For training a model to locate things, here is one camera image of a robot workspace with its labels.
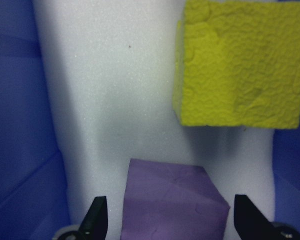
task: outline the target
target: blue fabric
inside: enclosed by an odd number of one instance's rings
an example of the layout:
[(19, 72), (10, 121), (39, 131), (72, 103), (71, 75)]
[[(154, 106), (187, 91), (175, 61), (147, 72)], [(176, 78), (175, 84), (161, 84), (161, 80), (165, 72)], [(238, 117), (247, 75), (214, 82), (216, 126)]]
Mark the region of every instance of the blue fabric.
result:
[(0, 0), (0, 240), (49, 239), (69, 225), (30, 0)]
[(273, 138), (275, 220), (300, 231), (300, 126), (276, 130)]

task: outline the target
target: yellow sponge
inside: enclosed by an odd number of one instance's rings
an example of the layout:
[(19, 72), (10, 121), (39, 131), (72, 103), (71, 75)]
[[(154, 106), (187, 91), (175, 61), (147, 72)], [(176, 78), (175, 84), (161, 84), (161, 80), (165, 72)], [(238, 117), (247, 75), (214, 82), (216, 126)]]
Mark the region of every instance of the yellow sponge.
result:
[(298, 127), (300, 2), (188, 0), (175, 56), (182, 125)]

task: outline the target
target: white foam wall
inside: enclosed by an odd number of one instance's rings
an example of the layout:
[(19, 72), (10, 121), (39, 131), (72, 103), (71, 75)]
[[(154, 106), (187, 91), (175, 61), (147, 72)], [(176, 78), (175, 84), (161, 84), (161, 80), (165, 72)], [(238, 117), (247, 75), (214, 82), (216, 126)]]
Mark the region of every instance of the white foam wall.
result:
[[(231, 206), (248, 194), (273, 220), (273, 131), (182, 127), (172, 110), (184, 0), (33, 2), (73, 223), (106, 195), (120, 239), (130, 158), (203, 166)], [(239, 239), (233, 208), (224, 239)]]

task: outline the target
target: foam block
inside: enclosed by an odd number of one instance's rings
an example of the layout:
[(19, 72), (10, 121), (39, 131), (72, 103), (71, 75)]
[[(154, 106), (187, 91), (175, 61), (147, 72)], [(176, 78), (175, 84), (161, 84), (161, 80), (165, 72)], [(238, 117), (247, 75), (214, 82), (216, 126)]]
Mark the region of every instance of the foam block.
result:
[[(203, 166), (230, 206), (247, 194), (274, 219), (273, 131), (182, 127), (172, 109), (184, 0), (33, 3), (74, 224), (107, 196), (107, 240), (120, 239), (131, 158)], [(227, 221), (238, 239), (232, 208)]]
[(131, 159), (121, 240), (223, 240), (229, 205), (199, 166)]
[(185, 126), (297, 128), (300, 2), (188, 0), (173, 108)]

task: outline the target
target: purple foam block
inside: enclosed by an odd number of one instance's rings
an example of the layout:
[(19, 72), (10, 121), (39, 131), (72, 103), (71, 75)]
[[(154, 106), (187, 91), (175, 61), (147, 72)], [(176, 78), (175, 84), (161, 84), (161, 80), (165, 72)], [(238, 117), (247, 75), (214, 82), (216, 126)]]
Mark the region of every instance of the purple foam block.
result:
[(229, 205), (199, 166), (131, 159), (121, 240), (222, 240)]

